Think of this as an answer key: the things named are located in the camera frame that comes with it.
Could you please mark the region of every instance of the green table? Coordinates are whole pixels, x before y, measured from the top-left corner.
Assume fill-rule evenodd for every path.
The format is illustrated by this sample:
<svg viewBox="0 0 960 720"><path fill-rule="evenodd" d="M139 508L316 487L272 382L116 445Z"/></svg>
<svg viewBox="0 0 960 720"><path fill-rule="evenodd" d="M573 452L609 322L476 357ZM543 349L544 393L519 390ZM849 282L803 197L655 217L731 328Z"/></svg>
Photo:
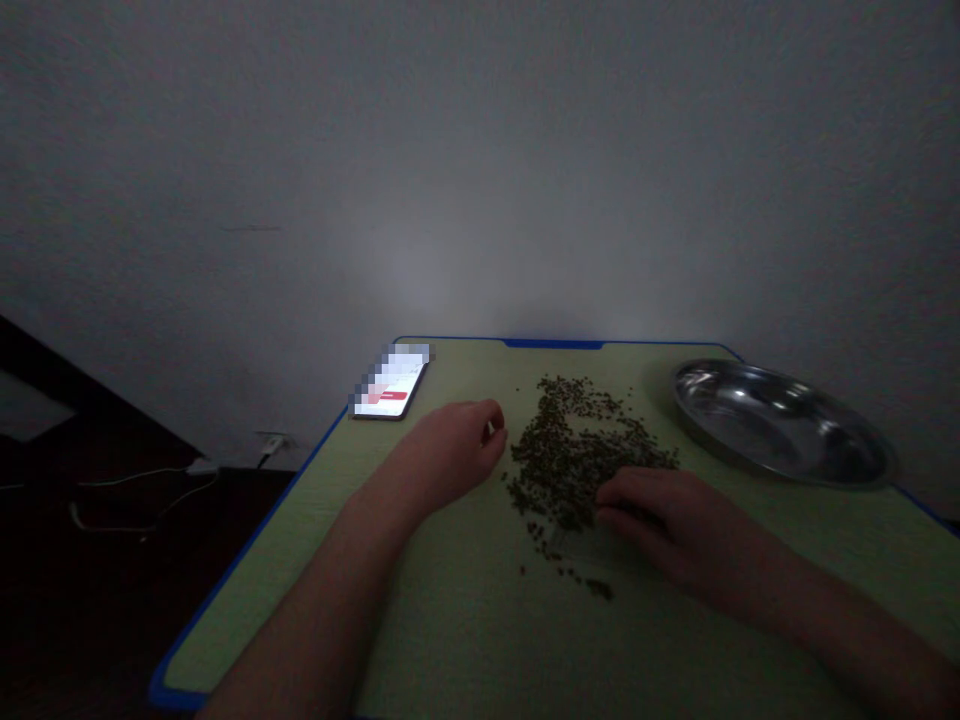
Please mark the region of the green table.
<svg viewBox="0 0 960 720"><path fill-rule="evenodd" d="M485 397L516 441L544 373L586 376L624 397L682 467L718 487L811 560L861 588L960 661L960 542L895 488L850 493L752 477L680 429L670 371L711 344L402 338L436 360L402 422L341 414L151 684L154 703L199 708L323 540L347 497L425 413ZM355 711L365 717L859 717L808 656L685 597L596 531L554 542L593 598L534 553L499 477L431 517L411 540ZM519 567L525 568L521 575Z"/></svg>

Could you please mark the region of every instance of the metal plate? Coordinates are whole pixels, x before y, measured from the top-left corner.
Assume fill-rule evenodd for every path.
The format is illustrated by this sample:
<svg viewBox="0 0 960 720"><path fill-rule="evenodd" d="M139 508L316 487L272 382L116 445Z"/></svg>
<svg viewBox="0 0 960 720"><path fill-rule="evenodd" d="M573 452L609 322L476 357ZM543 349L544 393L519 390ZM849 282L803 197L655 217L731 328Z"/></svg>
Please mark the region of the metal plate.
<svg viewBox="0 0 960 720"><path fill-rule="evenodd" d="M693 360L673 373L684 427L740 466L845 489L897 473L893 449L860 415L794 378L729 360Z"/></svg>

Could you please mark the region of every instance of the pile of seeds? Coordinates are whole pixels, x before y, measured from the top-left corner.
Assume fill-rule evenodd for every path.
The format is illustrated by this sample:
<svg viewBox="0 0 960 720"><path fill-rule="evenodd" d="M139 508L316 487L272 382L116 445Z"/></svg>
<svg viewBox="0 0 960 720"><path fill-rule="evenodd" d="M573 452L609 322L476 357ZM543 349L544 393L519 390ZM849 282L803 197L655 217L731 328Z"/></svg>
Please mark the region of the pile of seeds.
<svg viewBox="0 0 960 720"><path fill-rule="evenodd" d="M544 377L537 388L543 391L537 415L510 448L520 473L502 478L521 516L531 513L565 531L582 532L594 524L597 490L621 467L679 467L677 450L661 450L643 418L628 416L622 400L595 390L588 378ZM548 549L544 525L530 521L527 532L539 554L551 562L562 560ZM585 583L593 595L613 598L602 581L581 578L572 568L557 571Z"/></svg>

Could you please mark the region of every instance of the forearm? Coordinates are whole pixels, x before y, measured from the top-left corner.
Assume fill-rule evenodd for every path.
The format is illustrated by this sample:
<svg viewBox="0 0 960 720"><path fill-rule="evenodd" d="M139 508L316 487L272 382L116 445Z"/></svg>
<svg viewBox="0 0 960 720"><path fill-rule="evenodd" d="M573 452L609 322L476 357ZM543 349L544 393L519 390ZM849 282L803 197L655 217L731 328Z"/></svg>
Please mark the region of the forearm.
<svg viewBox="0 0 960 720"><path fill-rule="evenodd" d="M957 668L871 599L817 570L795 600L782 634L882 717L960 717Z"/></svg>
<svg viewBox="0 0 960 720"><path fill-rule="evenodd" d="M211 696L203 718L338 718L366 657L390 574L420 518L373 479L348 500L277 610Z"/></svg>

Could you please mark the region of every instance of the phone screen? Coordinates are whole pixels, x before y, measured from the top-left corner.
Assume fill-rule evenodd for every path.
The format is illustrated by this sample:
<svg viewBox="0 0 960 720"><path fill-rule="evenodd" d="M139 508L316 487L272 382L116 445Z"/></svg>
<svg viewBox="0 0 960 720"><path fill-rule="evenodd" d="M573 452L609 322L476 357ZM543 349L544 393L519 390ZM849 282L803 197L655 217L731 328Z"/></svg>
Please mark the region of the phone screen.
<svg viewBox="0 0 960 720"><path fill-rule="evenodd" d="M353 417L402 420L431 359L429 345L388 345L350 396Z"/></svg>

